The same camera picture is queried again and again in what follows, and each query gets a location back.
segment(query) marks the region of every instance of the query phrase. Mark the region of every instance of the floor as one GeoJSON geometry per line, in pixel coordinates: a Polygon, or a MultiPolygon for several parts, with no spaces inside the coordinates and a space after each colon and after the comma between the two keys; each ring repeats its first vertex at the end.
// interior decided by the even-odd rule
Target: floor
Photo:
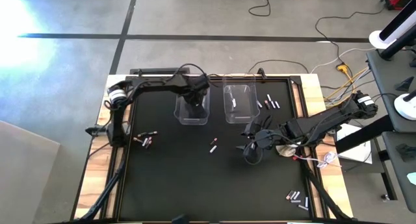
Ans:
{"type": "MultiPolygon", "coordinates": [[[[294,60],[311,71],[336,57],[334,45],[317,42],[324,40],[315,30],[320,17],[382,8],[379,0],[270,0],[269,17],[248,13],[250,7],[264,3],[0,0],[0,87],[8,90],[0,93],[0,119],[62,144],[36,222],[70,218],[90,143],[84,129],[97,120],[108,74],[126,74],[132,68],[177,67],[187,62],[208,73],[244,72],[266,59],[294,60]]],[[[324,19],[318,27],[328,37],[342,41],[340,51],[369,49],[368,35],[382,29],[396,14],[384,10],[372,16],[324,19]]],[[[348,53],[343,60],[354,73],[366,67],[363,51],[348,53]]],[[[296,64],[284,62],[261,67],[268,73],[305,72],[296,64]]],[[[321,85],[339,86],[346,81],[334,66],[317,68],[315,73],[321,85]]],[[[367,75],[359,83],[372,79],[367,75]]],[[[370,95],[378,93],[375,83],[361,90],[370,95]]],[[[324,95],[329,93],[331,90],[323,89],[324,95]]],[[[385,109],[381,101],[378,104],[380,117],[385,109]]],[[[416,222],[394,178],[399,200],[384,203],[379,199],[385,193],[380,175],[346,173],[344,177],[356,218],[416,222]]]]}

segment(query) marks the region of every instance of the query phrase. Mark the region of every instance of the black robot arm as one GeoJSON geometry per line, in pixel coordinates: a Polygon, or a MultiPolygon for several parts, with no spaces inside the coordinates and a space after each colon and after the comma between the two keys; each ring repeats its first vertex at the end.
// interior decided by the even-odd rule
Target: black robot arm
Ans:
{"type": "Polygon", "coordinates": [[[107,127],[107,136],[113,147],[123,147],[126,144],[126,133],[122,123],[125,109],[144,92],[171,91],[184,98],[190,112],[203,115],[203,97],[209,88],[209,78],[204,74],[200,76],[173,75],[170,78],[146,77],[133,81],[121,81],[111,86],[107,93],[110,102],[110,124],[107,127]]]}
{"type": "Polygon", "coordinates": [[[368,119],[376,115],[378,106],[367,94],[360,91],[340,105],[307,118],[295,118],[280,124],[276,129],[262,129],[259,121],[250,123],[243,135],[252,139],[248,145],[252,151],[257,147],[271,149],[273,145],[310,146],[318,144],[325,134],[339,128],[351,119],[368,119]]]}

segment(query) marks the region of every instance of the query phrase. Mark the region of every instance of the plastic bin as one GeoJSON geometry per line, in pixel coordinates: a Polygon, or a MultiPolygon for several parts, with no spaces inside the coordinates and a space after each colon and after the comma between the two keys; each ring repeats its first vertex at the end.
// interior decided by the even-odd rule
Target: plastic bin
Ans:
{"type": "Polygon", "coordinates": [[[200,106],[190,106],[183,97],[176,96],[175,117],[183,125],[204,125],[209,117],[209,88],[200,106]]]}
{"type": "Polygon", "coordinates": [[[259,114],[255,75],[228,74],[222,78],[224,112],[228,123],[249,123],[259,114]]]}

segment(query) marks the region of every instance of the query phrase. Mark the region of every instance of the black table surface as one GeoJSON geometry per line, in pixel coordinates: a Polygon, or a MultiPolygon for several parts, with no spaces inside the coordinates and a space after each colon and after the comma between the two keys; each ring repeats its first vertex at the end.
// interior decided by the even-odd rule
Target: black table surface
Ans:
{"type": "Polygon", "coordinates": [[[395,170],[397,181],[402,190],[404,200],[409,210],[416,213],[416,185],[412,184],[407,178],[408,173],[416,172],[416,160],[405,162],[396,150],[396,146],[402,143],[405,143],[410,147],[416,147],[416,135],[384,132],[382,136],[391,164],[395,170]]]}
{"type": "MultiPolygon", "coordinates": [[[[248,165],[242,151],[245,124],[229,124],[224,114],[222,83],[211,87],[208,123],[181,125],[174,117],[175,94],[143,93],[134,106],[132,133],[159,131],[150,149],[131,142],[122,193],[120,221],[170,221],[186,214],[192,221],[305,220],[309,212],[285,200],[300,191],[304,205],[306,180],[300,163],[265,151],[263,161],[248,165]],[[210,154],[211,141],[218,138],[210,154]]],[[[261,109],[273,124],[294,117],[287,82],[257,83],[257,98],[267,94],[280,109],[261,109]]]]}
{"type": "MultiPolygon", "coordinates": [[[[400,51],[392,57],[391,61],[382,59],[377,51],[368,52],[367,58],[380,93],[393,93],[396,95],[406,93],[396,91],[395,84],[411,76],[416,76],[416,68],[409,66],[409,63],[415,58],[411,51],[400,51]]],[[[409,92],[415,89],[416,81],[413,81],[409,92]]],[[[407,120],[397,113],[394,106],[395,97],[383,95],[382,99],[391,123],[397,132],[416,132],[416,121],[407,120]]]]}

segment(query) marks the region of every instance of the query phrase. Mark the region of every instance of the wooden table frame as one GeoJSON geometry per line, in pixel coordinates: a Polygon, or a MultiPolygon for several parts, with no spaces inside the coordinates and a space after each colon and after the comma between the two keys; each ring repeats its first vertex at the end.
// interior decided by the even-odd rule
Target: wooden table frame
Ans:
{"type": "MultiPolygon", "coordinates": [[[[319,112],[322,112],[326,109],[322,92],[320,89],[320,84],[318,80],[318,76],[316,74],[293,74],[296,76],[300,76],[302,80],[302,91],[303,96],[305,99],[305,105],[307,109],[307,114],[309,116],[312,116],[313,114],[317,114],[319,112]]],[[[108,87],[112,86],[113,84],[116,84],[117,82],[125,80],[127,75],[109,75],[107,78],[106,83],[106,90],[108,87]]],[[[278,75],[278,74],[271,74],[268,76],[290,76],[288,74],[284,75],[278,75]]],[[[293,92],[294,92],[294,100],[296,103],[296,110],[299,117],[303,116],[303,111],[301,107],[301,101],[300,101],[300,92],[298,90],[297,85],[293,84],[293,92]]],[[[109,120],[109,110],[106,109],[103,105],[104,100],[108,100],[109,97],[106,92],[103,94],[103,100],[101,102],[101,108],[99,111],[99,117],[97,124],[104,125],[109,120]]],[[[128,117],[130,115],[130,108],[128,107],[125,112],[125,121],[128,120],[128,117]]],[[[333,144],[333,138],[325,137],[324,139],[325,143],[333,144]]],[[[95,151],[102,145],[108,143],[107,136],[98,136],[92,140],[90,152],[95,151]]],[[[115,152],[115,150],[111,146],[104,147],[102,150],[97,152],[94,156],[89,158],[86,162],[85,172],[82,180],[82,185],[80,186],[79,190],[79,196],[76,199],[76,209],[73,212],[74,218],[80,218],[84,214],[86,214],[89,210],[89,208],[96,202],[97,198],[101,194],[101,192],[104,190],[106,182],[109,180],[109,169],[115,168],[120,163],[121,155],[122,155],[123,149],[118,149],[118,152],[115,152]],[[110,165],[110,159],[112,155],[117,155],[115,164],[110,165]]],[[[313,155],[315,153],[316,157],[318,159],[323,160],[324,155],[329,151],[335,151],[336,149],[333,146],[320,144],[315,149],[315,152],[313,152],[313,155]]],[[[333,162],[333,164],[339,164],[338,158],[336,158],[333,162]]],[[[343,172],[341,171],[341,168],[337,166],[328,166],[324,169],[319,169],[320,172],[320,178],[322,181],[322,184],[325,188],[325,190],[328,192],[328,194],[331,196],[331,198],[335,201],[335,203],[340,207],[340,209],[347,215],[352,217],[352,210],[350,206],[350,202],[348,199],[348,194],[345,188],[345,182],[343,177],[343,172]]],[[[319,197],[319,194],[316,190],[316,188],[310,183],[312,188],[312,194],[313,194],[313,202],[315,204],[316,209],[316,217],[322,218],[324,217],[324,213],[326,210],[322,210],[321,206],[321,198],[319,197]]],[[[115,193],[116,193],[117,185],[112,190],[108,204],[105,206],[107,209],[105,217],[101,215],[102,218],[111,218],[112,212],[115,204],[115,193]]],[[[335,216],[330,212],[329,216],[331,218],[335,218],[335,216]]]]}

